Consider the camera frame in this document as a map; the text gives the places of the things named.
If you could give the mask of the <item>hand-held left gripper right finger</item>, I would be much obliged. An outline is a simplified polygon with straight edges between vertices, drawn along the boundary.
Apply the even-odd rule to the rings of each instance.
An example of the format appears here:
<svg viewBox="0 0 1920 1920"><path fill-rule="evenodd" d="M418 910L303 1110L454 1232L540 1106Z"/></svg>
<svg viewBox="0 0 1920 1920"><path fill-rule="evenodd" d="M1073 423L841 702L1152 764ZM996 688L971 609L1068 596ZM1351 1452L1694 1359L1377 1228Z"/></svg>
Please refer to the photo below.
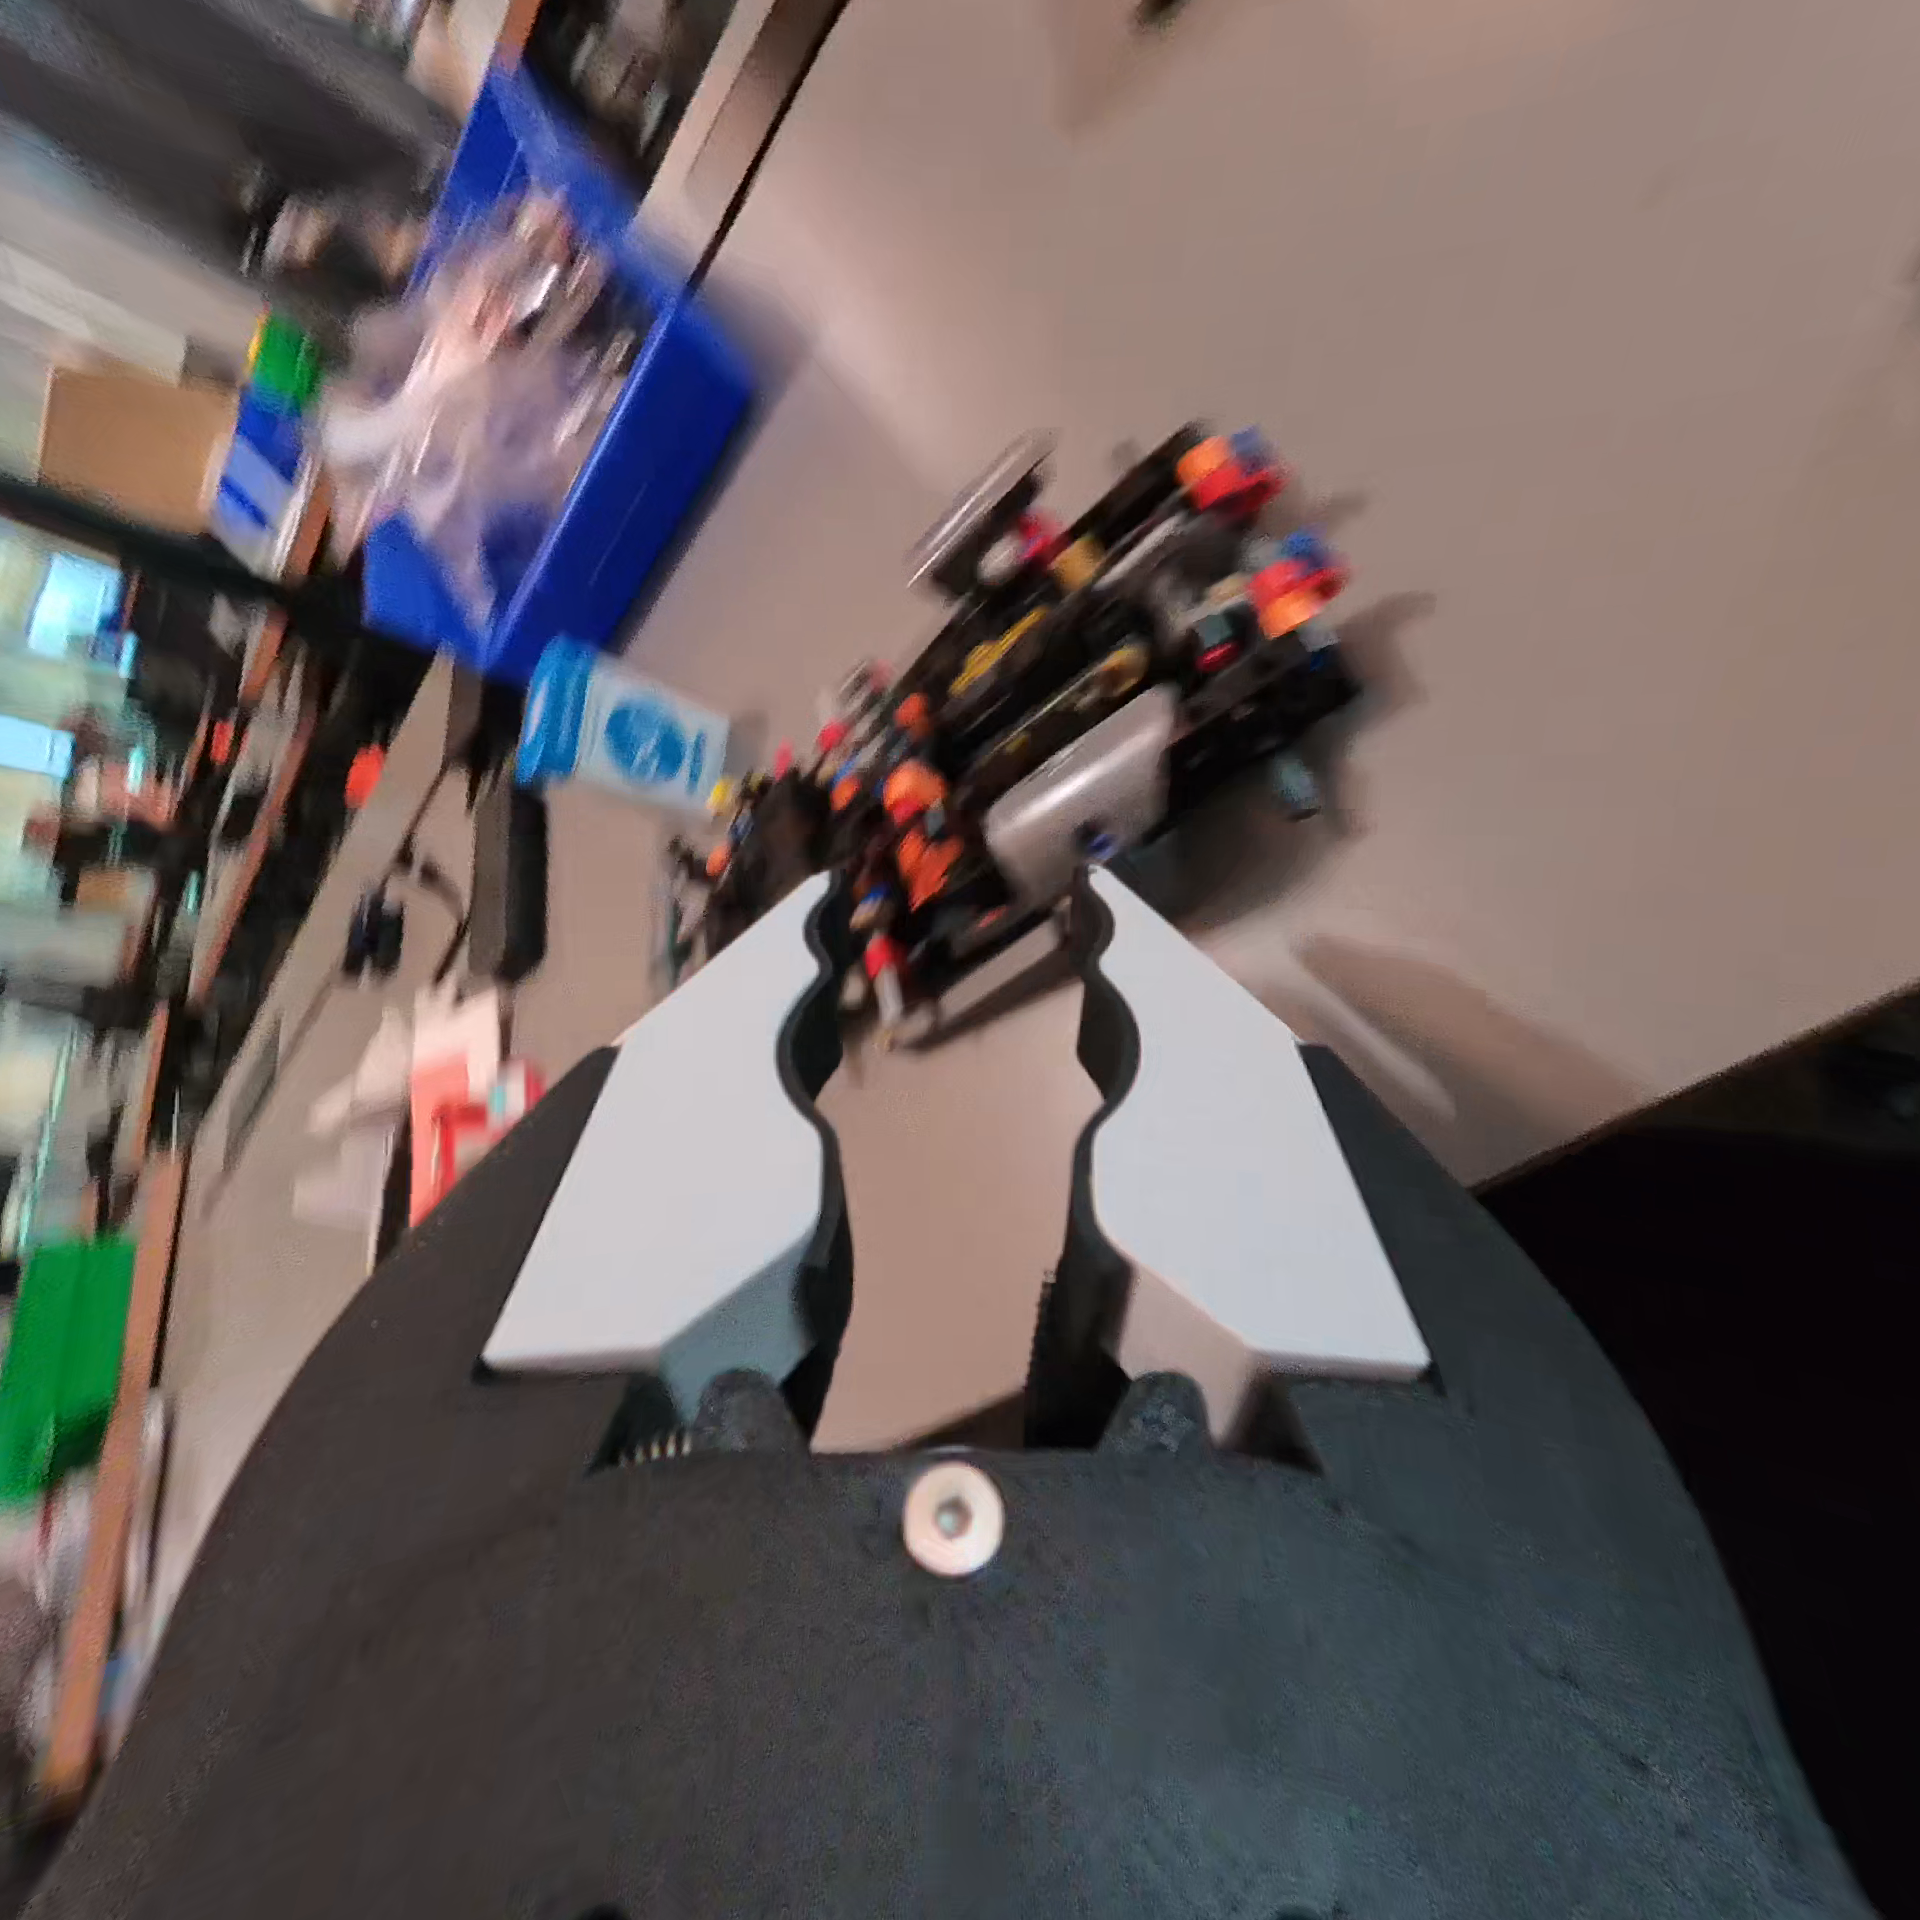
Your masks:
<svg viewBox="0 0 1920 1920"><path fill-rule="evenodd" d="M1185 1380L1220 1448L1306 1448L1298 1383L1414 1385L1432 1351L1295 1031L1108 868L1073 884L1078 1063L1064 1249L1026 1444L1091 1448L1124 1394Z"/></svg>

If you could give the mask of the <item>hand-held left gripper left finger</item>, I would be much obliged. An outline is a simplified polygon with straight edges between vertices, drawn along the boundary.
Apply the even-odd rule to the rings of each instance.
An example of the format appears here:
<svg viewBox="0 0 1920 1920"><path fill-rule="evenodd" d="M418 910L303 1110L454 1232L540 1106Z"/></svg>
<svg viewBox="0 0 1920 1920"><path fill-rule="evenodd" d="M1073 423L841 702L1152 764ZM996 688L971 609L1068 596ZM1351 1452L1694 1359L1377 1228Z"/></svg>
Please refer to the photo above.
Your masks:
<svg viewBox="0 0 1920 1920"><path fill-rule="evenodd" d="M616 1044L499 1319L495 1375L625 1375L675 1423L756 1373L818 1430L852 1306L838 1135L848 903L806 878Z"/></svg>

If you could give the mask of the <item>black lego car chassis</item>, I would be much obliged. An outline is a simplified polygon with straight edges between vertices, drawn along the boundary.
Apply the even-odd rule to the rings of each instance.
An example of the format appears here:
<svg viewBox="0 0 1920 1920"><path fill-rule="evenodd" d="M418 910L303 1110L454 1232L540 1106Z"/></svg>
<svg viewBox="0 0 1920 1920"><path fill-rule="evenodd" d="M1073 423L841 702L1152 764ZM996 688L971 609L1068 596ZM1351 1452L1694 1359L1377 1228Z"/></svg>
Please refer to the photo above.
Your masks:
<svg viewBox="0 0 1920 1920"><path fill-rule="evenodd" d="M1329 621L1351 574L1281 512L1270 437L1185 423L1075 518L1048 510L1049 456L1018 441L916 543L943 629L899 669L852 666L808 749L723 778L707 852L667 844L667 990L827 874L844 997L887 1038L932 1029L969 973L1070 922L1083 868L1220 788L1263 775L1292 821L1322 812L1316 736L1361 697Z"/></svg>

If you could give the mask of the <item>red and white box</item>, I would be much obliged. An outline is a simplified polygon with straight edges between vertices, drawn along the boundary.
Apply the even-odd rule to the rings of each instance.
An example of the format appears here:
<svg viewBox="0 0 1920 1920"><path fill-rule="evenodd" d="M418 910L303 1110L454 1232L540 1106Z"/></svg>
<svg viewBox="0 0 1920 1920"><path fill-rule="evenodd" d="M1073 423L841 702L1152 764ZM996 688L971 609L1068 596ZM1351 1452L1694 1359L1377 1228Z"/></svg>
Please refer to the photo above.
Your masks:
<svg viewBox="0 0 1920 1920"><path fill-rule="evenodd" d="M537 1063L497 1041L447 1044L416 1055L407 1079L407 1228L454 1191L545 1095Z"/></svg>

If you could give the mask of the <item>white paper sheets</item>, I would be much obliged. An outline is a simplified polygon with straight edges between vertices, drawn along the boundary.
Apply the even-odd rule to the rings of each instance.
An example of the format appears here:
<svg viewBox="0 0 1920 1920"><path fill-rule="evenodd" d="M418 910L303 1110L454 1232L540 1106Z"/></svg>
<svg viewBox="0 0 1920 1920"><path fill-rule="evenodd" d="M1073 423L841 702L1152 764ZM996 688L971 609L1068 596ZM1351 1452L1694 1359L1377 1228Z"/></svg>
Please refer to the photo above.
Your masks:
<svg viewBox="0 0 1920 1920"><path fill-rule="evenodd" d="M396 1218L410 1230L410 1069L416 1055L447 1044L497 1041L508 1054L505 1032L497 988L424 990L407 1007L386 1012L360 1064L310 1112L307 1134L320 1159L296 1177L296 1220L346 1232Z"/></svg>

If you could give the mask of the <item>black rectangular device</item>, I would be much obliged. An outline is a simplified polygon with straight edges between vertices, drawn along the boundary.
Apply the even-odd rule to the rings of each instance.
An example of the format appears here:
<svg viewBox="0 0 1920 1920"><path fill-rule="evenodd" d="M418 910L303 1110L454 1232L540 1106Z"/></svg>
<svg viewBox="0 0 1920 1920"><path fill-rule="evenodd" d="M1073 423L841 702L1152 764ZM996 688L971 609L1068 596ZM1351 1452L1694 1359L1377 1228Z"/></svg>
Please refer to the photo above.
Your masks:
<svg viewBox="0 0 1920 1920"><path fill-rule="evenodd" d="M550 815L537 790L497 777L471 813L467 964L518 988L547 952Z"/></svg>

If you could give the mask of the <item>white box blue circle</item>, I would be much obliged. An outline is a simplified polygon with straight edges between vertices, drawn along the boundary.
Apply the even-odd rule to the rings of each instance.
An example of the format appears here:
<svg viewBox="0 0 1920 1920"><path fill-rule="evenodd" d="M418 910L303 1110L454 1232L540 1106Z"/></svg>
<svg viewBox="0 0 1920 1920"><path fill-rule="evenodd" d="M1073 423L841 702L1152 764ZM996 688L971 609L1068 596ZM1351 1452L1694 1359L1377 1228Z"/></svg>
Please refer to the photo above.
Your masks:
<svg viewBox="0 0 1920 1920"><path fill-rule="evenodd" d="M580 640L552 640L527 684L515 781L587 784L618 797L707 815L729 775L728 713L634 671Z"/></svg>

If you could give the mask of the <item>blue plastic bin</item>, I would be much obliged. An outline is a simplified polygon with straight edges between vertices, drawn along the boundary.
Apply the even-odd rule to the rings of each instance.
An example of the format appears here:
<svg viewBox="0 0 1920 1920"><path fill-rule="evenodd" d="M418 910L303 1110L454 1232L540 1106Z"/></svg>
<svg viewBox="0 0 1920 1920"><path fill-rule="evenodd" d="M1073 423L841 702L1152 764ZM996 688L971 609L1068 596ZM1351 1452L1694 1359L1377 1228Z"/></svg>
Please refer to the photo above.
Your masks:
<svg viewBox="0 0 1920 1920"><path fill-rule="evenodd" d="M747 354L641 226L641 201L586 126L523 66L491 66L454 152L431 239L448 242L523 190L558 199L610 256L614 284L641 309L641 340L600 441L491 621L476 629L443 567L400 518L363 543L363 624L420 653L527 684L552 640L619 646L628 614L671 567L754 402Z"/></svg>

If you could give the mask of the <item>clear plastic bags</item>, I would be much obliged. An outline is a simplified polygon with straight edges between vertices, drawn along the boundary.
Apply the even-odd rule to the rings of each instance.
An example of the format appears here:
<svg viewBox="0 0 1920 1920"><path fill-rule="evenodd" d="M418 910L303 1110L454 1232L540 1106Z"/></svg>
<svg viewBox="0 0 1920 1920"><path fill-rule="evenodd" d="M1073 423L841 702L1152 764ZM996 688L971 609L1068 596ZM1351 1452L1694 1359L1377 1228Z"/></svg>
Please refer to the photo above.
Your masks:
<svg viewBox="0 0 1920 1920"><path fill-rule="evenodd" d="M651 326L616 265L555 194L527 186L374 306L323 389L338 533L358 548L400 524L479 631L522 586Z"/></svg>

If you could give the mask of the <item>blue and green box stack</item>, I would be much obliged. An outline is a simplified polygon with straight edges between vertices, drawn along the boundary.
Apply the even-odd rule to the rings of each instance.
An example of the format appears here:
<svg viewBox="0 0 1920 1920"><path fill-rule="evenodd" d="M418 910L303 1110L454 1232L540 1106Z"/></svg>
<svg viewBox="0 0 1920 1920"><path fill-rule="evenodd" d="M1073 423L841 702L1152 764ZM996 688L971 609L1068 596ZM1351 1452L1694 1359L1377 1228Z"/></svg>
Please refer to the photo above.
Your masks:
<svg viewBox="0 0 1920 1920"><path fill-rule="evenodd" d="M254 570L283 570L313 495L313 416L323 377L315 338L270 310L251 340L206 513L216 541Z"/></svg>

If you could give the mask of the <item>brown cardboard box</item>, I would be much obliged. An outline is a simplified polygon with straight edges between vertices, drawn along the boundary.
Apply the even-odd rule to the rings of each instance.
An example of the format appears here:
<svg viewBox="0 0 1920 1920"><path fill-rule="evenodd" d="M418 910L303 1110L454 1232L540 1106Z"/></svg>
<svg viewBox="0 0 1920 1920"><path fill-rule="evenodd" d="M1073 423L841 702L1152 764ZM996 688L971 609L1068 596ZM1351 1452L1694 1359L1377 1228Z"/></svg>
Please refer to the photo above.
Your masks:
<svg viewBox="0 0 1920 1920"><path fill-rule="evenodd" d="M199 536L233 444L241 393L139 367L56 367L36 477L171 534Z"/></svg>

